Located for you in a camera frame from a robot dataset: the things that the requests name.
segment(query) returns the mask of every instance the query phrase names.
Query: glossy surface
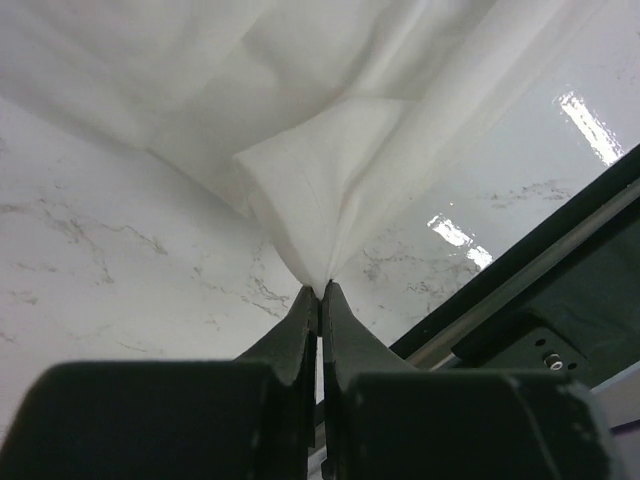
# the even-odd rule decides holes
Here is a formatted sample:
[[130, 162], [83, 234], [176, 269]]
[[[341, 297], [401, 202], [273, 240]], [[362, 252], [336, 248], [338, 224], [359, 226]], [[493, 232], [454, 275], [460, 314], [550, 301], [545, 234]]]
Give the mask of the glossy surface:
[[[609, 2], [338, 276], [385, 343], [640, 143], [635, 5]], [[53, 363], [231, 358], [299, 288], [254, 224], [154, 157], [85, 134], [0, 100], [0, 431]]]

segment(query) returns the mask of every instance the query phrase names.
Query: black metal frame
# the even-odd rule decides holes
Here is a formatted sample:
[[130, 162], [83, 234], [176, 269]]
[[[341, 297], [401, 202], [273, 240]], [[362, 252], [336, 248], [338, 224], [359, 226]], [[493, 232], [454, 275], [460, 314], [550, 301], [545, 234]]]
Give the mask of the black metal frame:
[[[611, 308], [622, 302], [627, 309], [640, 309], [640, 284], [632, 279], [636, 271], [632, 263], [640, 262], [639, 198], [640, 147], [636, 147], [391, 345], [391, 350], [428, 370], [471, 359], [472, 366], [481, 367], [478, 358], [483, 349], [491, 354], [496, 348], [507, 348], [523, 335], [522, 324], [531, 329], [538, 323], [556, 334], [562, 332], [567, 344], [580, 344], [577, 353], [588, 359], [591, 368], [573, 374], [590, 386], [640, 360], [636, 333], [640, 320], [629, 316], [625, 322], [620, 318], [624, 312]], [[607, 256], [625, 257], [632, 268], [607, 268], [603, 265]], [[573, 306], [580, 299], [613, 291], [621, 292], [615, 295], [618, 305], [603, 298], [597, 305], [601, 318], [585, 320], [589, 324], [585, 328], [577, 324], [584, 319], [573, 319], [575, 325], [569, 331], [563, 328], [567, 318], [536, 303], [543, 293], [547, 299], [553, 296], [557, 305]], [[585, 331], [589, 328], [633, 338], [624, 352], [613, 344], [608, 350], [592, 352], [589, 346], [600, 339]], [[496, 347], [500, 336], [506, 338], [506, 345]], [[525, 357], [511, 366], [528, 367], [530, 362]], [[541, 361], [538, 365], [544, 368]]]

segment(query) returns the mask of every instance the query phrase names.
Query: white cloth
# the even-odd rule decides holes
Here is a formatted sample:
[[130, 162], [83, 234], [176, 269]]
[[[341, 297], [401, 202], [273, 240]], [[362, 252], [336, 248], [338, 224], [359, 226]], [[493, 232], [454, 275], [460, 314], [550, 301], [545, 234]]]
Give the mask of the white cloth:
[[604, 0], [2, 0], [0, 88], [172, 162], [326, 282]]

